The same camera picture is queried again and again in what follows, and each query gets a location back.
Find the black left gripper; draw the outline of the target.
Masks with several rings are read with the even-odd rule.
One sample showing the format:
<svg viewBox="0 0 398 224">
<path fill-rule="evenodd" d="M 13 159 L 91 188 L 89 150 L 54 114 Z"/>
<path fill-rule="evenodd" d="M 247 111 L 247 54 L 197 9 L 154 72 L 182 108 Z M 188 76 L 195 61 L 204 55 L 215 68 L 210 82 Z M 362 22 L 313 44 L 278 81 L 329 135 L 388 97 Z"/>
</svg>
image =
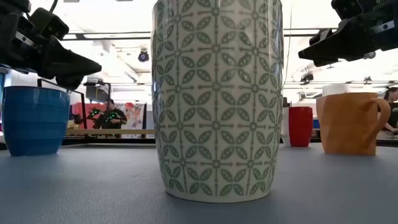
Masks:
<svg viewBox="0 0 398 224">
<path fill-rule="evenodd" d="M 1 1 L 1 63 L 21 71 L 53 78 L 58 85 L 76 90 L 83 77 L 100 72 L 102 66 L 56 40 L 56 1 L 50 9 L 36 9 L 30 1 Z"/>
</svg>

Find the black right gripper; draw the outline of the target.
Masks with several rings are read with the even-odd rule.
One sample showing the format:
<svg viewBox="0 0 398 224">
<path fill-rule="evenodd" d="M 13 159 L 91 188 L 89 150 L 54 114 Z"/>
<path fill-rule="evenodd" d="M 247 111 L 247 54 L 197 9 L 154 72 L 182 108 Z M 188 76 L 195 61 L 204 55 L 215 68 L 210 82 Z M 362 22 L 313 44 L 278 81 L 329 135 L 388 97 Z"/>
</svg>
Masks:
<svg viewBox="0 0 398 224">
<path fill-rule="evenodd" d="M 322 67 L 363 58 L 377 50 L 397 48 L 397 0 L 363 0 L 362 20 L 342 20 L 337 30 L 320 30 L 309 40 L 309 46 L 298 53 Z"/>
</svg>

